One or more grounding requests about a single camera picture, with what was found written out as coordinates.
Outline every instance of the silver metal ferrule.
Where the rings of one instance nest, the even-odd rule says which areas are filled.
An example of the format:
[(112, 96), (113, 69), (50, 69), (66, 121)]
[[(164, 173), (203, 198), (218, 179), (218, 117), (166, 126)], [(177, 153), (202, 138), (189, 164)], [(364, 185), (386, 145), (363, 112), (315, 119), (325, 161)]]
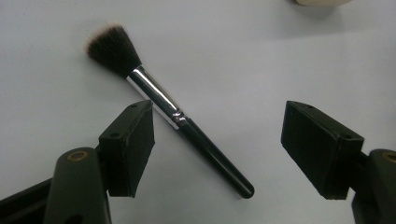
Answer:
[(154, 103), (154, 108), (175, 128), (186, 121), (186, 116), (158, 82), (140, 65), (126, 78), (139, 93)]

